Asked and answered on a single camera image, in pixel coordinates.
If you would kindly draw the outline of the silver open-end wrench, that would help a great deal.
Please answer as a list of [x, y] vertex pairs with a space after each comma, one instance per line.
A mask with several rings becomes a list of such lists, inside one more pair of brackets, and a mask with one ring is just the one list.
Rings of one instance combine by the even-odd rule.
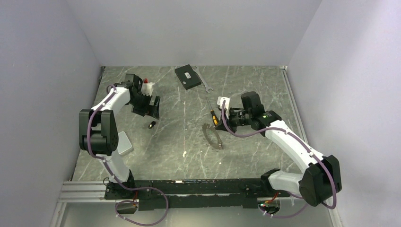
[[203, 85], [205, 87], [205, 91], [207, 93], [210, 93], [211, 91], [214, 91], [214, 89], [211, 86], [208, 85], [208, 83], [206, 82], [205, 78], [202, 76], [200, 68], [197, 67], [197, 66], [192, 66], [192, 69], [196, 72], [196, 74], [200, 78], [201, 82], [203, 83]]

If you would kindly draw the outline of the yellow black screwdriver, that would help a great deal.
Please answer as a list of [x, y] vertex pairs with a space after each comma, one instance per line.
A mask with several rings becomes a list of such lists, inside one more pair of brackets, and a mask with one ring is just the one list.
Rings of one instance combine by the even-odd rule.
[[217, 117], [217, 115], [216, 115], [216, 113], [215, 113], [215, 111], [214, 111], [214, 108], [212, 107], [212, 105], [211, 105], [209, 99], [206, 98], [206, 100], [207, 100], [208, 105], [209, 105], [209, 107], [210, 107], [210, 114], [211, 114], [211, 117], [212, 117], [213, 124], [214, 124], [214, 126], [217, 126], [218, 123], [219, 123], [219, 118]]

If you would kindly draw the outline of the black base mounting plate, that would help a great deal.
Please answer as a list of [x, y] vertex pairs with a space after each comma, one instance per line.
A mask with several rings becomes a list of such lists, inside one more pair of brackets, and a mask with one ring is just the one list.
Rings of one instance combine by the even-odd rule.
[[276, 191], [260, 178], [135, 180], [107, 183], [106, 200], [132, 200], [140, 211], [177, 208], [242, 207], [256, 208], [260, 203], [287, 198], [285, 191]]

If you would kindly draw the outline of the metal disc with keyrings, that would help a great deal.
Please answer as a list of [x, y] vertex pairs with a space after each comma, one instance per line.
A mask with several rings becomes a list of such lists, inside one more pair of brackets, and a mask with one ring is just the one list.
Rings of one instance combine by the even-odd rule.
[[218, 150], [223, 149], [222, 140], [217, 130], [210, 124], [204, 123], [202, 125], [202, 132], [206, 141], [214, 148]]

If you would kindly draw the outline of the aluminium extrusion rail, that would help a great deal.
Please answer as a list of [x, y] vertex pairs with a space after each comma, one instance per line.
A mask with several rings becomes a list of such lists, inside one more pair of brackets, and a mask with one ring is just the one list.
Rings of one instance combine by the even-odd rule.
[[218, 180], [139, 180], [135, 185], [138, 192], [123, 189], [121, 186], [110, 186], [102, 181], [65, 182], [61, 188], [61, 200], [77, 201], [118, 201], [123, 199], [150, 200], [162, 194], [166, 196], [230, 196], [241, 198], [272, 197], [273, 190], [264, 189], [257, 178], [218, 179]]

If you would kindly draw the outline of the black rectangular box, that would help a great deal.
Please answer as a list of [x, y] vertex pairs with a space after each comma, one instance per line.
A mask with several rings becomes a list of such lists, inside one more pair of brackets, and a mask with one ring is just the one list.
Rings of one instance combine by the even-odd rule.
[[201, 85], [201, 80], [190, 64], [178, 67], [174, 70], [185, 90]]

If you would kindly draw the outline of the grey white rectangular box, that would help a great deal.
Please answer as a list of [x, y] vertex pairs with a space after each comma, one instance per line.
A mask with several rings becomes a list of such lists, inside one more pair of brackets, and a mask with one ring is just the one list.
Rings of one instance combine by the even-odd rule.
[[117, 151], [121, 156], [125, 156], [134, 150], [132, 143], [130, 142], [126, 132], [121, 131], [118, 133], [118, 146]]

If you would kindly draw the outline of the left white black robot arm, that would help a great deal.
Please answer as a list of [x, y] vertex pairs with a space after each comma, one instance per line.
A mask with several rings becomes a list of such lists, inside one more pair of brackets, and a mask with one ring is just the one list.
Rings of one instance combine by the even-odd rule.
[[132, 113], [159, 119], [160, 97], [152, 96], [154, 87], [154, 82], [126, 74], [124, 81], [107, 86], [107, 95], [102, 101], [78, 114], [80, 149], [99, 160], [125, 199], [135, 194], [136, 185], [131, 170], [117, 151], [119, 133], [115, 118], [124, 106], [131, 105]]

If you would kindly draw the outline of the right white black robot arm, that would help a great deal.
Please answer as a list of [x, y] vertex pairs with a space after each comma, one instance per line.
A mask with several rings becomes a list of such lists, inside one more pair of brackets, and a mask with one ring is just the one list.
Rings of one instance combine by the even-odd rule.
[[261, 192], [272, 196], [277, 191], [286, 191], [310, 206], [321, 204], [329, 209], [336, 208], [337, 193], [342, 189], [338, 159], [313, 149], [276, 112], [265, 110], [256, 92], [242, 94], [241, 101], [242, 108], [233, 108], [230, 107], [230, 98], [217, 98], [221, 118], [215, 129], [227, 131], [238, 138], [260, 134], [281, 148], [301, 171], [294, 174], [273, 169], [264, 173], [261, 176]]

